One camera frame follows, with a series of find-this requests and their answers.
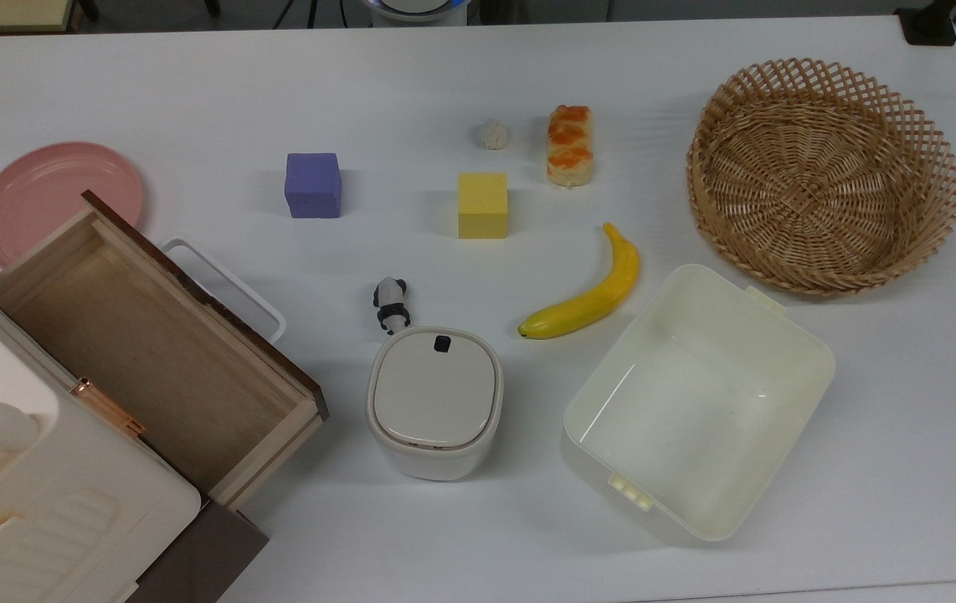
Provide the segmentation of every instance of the purple sponge block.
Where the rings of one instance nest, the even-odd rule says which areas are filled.
[[[284,198],[293,218],[340,218],[341,169],[337,154],[288,153]]]

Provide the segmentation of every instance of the open wooden box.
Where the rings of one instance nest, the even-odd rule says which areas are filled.
[[[327,419],[321,387],[91,191],[0,272],[0,308],[234,510]]]

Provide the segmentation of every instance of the wicker basket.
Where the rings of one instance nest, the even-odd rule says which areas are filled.
[[[716,251],[796,293],[850,294],[925,262],[956,221],[956,167],[910,100],[838,64],[753,65],[720,85],[687,154]]]

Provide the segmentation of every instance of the yellow sponge block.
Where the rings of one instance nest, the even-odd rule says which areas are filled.
[[[508,236],[508,175],[460,174],[460,238]]]

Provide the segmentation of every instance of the panda figurine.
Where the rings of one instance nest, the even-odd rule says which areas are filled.
[[[404,308],[404,293],[408,283],[403,279],[385,278],[374,290],[374,306],[378,309],[378,321],[382,329],[395,335],[410,326],[410,313]]]

